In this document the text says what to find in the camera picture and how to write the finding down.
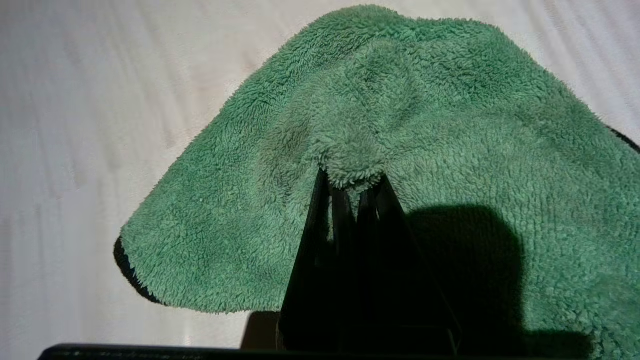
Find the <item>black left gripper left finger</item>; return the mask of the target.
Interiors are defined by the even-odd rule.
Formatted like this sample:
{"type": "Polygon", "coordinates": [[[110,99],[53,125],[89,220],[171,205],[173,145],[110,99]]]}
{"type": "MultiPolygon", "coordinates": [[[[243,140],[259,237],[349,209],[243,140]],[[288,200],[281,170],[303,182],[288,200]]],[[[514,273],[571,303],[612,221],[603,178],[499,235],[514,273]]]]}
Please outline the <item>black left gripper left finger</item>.
{"type": "Polygon", "coordinates": [[[356,225],[348,193],[318,170],[279,315],[282,349],[357,351],[362,308],[356,225]]]}

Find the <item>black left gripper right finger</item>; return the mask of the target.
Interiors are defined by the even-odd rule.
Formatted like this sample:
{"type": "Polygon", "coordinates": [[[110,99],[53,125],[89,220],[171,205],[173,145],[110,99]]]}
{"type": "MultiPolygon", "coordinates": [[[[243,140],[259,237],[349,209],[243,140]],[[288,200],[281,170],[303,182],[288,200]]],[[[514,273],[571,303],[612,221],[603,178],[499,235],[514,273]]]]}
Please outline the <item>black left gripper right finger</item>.
{"type": "Polygon", "coordinates": [[[375,352],[455,352],[460,327],[389,178],[359,198],[361,344],[375,352]]]}

